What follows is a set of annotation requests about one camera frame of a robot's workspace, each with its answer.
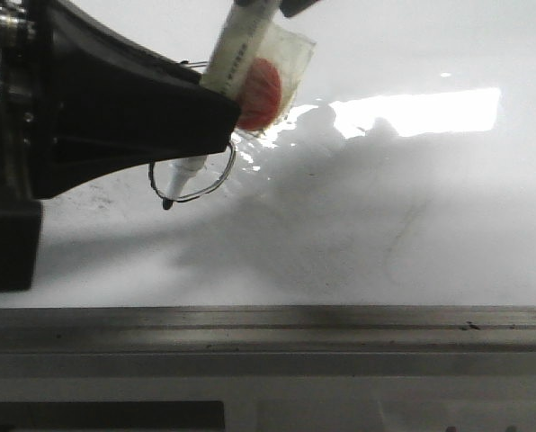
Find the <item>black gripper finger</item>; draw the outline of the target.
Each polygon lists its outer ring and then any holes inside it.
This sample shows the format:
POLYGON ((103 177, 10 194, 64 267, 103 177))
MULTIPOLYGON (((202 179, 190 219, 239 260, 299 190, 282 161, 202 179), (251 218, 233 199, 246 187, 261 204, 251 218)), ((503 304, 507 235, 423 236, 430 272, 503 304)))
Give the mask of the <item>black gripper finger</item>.
POLYGON ((280 11, 286 18, 292 18, 301 14, 314 5, 317 0, 281 0, 280 11))

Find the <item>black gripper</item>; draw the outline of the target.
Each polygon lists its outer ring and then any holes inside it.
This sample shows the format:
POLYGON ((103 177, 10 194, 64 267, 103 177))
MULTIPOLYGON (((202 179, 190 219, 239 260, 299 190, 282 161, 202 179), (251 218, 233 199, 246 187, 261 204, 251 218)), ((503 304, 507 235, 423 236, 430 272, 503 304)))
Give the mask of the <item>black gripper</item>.
POLYGON ((23 113, 10 102, 5 55, 31 22, 0 1, 0 293, 31 288, 42 204, 95 178, 151 162, 220 153, 238 105, 199 73, 111 31, 68 1, 34 1, 29 173, 23 113))

